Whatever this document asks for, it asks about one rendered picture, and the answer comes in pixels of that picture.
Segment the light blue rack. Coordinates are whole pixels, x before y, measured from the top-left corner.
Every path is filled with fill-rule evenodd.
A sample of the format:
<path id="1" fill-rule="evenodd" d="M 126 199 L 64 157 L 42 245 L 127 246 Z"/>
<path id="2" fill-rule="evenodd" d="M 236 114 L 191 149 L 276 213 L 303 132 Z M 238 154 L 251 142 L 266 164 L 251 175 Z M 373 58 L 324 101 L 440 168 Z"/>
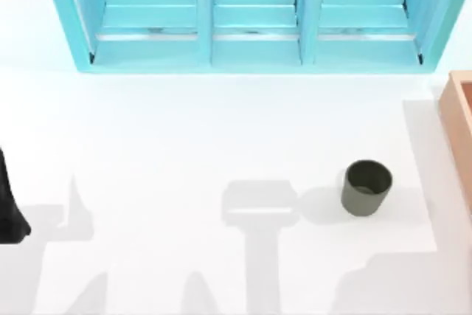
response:
<path id="1" fill-rule="evenodd" d="M 53 0 L 88 73 L 433 72 L 465 0 Z"/>

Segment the dark grey-green cup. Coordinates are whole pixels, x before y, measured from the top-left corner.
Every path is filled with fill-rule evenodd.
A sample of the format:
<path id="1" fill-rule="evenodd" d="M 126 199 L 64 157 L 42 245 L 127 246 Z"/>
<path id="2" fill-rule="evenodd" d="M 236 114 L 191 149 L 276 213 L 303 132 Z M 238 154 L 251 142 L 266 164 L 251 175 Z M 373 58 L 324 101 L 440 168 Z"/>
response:
<path id="1" fill-rule="evenodd" d="M 392 184 L 392 173 L 384 164 L 369 159 L 357 160 L 344 174 L 341 204 L 351 215 L 370 216 L 382 205 Z"/>

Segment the salmon-coloured shallow box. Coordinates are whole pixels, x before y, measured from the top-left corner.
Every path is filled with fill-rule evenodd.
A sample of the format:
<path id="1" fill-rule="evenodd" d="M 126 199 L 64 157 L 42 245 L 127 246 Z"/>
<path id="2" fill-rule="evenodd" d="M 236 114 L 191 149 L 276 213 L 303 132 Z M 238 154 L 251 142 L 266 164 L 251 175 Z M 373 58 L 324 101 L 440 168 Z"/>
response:
<path id="1" fill-rule="evenodd" d="M 472 215 L 472 70 L 449 72 L 439 99 L 440 117 Z"/>

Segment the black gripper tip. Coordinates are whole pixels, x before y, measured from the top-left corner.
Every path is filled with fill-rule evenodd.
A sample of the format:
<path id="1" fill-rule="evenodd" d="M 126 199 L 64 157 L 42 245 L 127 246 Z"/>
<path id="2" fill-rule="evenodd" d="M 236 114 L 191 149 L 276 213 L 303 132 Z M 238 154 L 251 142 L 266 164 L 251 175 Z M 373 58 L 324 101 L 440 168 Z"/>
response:
<path id="1" fill-rule="evenodd" d="M 15 202 L 4 152 L 0 148 L 0 244 L 19 244 L 32 228 Z"/>

